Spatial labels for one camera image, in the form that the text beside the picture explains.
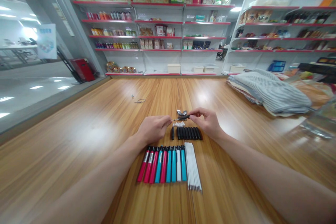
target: person's left hand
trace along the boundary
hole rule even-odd
[[[135,136],[143,141],[146,145],[159,141],[164,137],[167,127],[172,123],[170,115],[159,115],[146,117]]]

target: gray striped towel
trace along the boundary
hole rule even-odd
[[[274,114],[307,113],[312,102],[297,88],[261,69],[235,75],[234,78],[253,89]]]

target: wood grain surface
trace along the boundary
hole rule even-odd
[[[142,104],[135,100],[145,98]],[[275,118],[224,79],[112,79],[0,146],[0,223],[27,223],[135,133],[146,116],[216,110],[239,141],[336,191],[336,143],[309,136],[302,116]],[[188,120],[187,126],[195,126]],[[157,145],[170,140],[171,126]],[[203,133],[195,146],[203,193],[136,183],[144,151],[103,223],[286,223],[247,175]]]

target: teal pen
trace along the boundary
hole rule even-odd
[[[167,164],[167,176],[166,176],[166,182],[170,183],[170,175],[172,173],[171,168],[172,168],[172,148],[169,146],[168,147],[168,164]]]
[[[176,146],[173,147],[172,150],[172,161],[171,161],[171,181],[176,182]]]
[[[161,165],[162,165],[162,155],[163,155],[163,145],[160,147],[159,152],[159,160],[157,161],[157,169],[156,169],[156,177],[155,177],[155,183],[160,183],[160,174],[161,174]]]
[[[185,146],[181,145],[182,181],[187,181]]]

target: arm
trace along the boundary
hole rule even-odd
[[[334,223],[336,193],[227,135],[216,113],[197,108],[189,114],[257,185],[274,208],[290,223]]]
[[[122,180],[140,151],[160,140],[171,117],[146,117],[138,132],[77,184],[65,192],[32,223],[101,223]]]

